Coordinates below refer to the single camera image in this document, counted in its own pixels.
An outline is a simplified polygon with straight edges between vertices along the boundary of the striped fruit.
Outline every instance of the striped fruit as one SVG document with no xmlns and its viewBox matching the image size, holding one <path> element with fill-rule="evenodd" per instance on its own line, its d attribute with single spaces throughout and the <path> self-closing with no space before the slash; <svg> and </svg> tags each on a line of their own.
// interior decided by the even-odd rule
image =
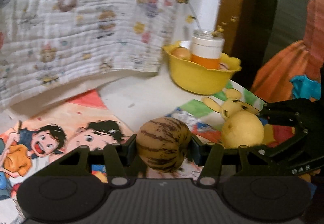
<svg viewBox="0 0 324 224">
<path fill-rule="evenodd" d="M 137 152 L 148 167 L 173 172 L 183 163 L 190 139 L 189 128 L 180 120 L 157 118 L 143 124 L 138 131 Z"/>
</svg>

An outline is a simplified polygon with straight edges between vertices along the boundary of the donut print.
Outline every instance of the donut print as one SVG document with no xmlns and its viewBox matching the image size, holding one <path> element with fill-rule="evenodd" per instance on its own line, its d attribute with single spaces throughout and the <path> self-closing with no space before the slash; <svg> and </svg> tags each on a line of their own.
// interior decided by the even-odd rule
<svg viewBox="0 0 324 224">
<path fill-rule="evenodd" d="M 61 12 L 71 11 L 77 6 L 77 0 L 59 0 L 57 6 Z"/>
</svg>

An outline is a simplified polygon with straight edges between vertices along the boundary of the yellow bowl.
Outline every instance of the yellow bowl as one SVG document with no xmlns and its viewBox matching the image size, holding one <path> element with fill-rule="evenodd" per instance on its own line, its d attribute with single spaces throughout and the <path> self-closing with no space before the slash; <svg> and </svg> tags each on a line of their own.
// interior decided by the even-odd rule
<svg viewBox="0 0 324 224">
<path fill-rule="evenodd" d="M 233 75 L 240 71 L 241 61 L 222 53 L 220 61 L 227 64 L 229 70 L 206 69 L 205 67 L 179 59 L 171 54 L 172 50 L 180 46 L 180 42 L 164 46 L 169 55 L 169 71 L 171 79 L 181 88 L 201 95 L 212 95 L 221 91 Z"/>
</svg>

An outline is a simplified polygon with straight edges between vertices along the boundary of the jar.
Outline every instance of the jar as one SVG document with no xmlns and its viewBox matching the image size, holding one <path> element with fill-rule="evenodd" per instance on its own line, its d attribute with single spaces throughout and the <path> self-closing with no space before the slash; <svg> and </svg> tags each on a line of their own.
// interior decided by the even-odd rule
<svg viewBox="0 0 324 224">
<path fill-rule="evenodd" d="M 191 61 L 206 69 L 219 69 L 224 46 L 223 34 L 217 31 L 195 30 L 191 43 Z"/>
</svg>

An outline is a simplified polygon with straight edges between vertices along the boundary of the orange cartoon clothing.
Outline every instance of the orange cartoon clothing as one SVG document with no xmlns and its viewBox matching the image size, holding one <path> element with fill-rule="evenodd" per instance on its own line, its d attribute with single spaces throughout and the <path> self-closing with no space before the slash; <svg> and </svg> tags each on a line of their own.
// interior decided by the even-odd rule
<svg viewBox="0 0 324 224">
<path fill-rule="evenodd" d="M 9 153 L 4 159 L 3 168 L 10 172 L 18 172 L 24 176 L 31 168 L 31 157 L 27 156 L 27 147 L 24 145 L 14 145 L 9 147 Z"/>
<path fill-rule="evenodd" d="M 266 102 L 291 99 L 295 76 L 306 75 L 320 82 L 324 61 L 324 0 L 310 0 L 303 40 L 297 41 L 273 56 L 262 66 L 251 92 Z"/>
</svg>

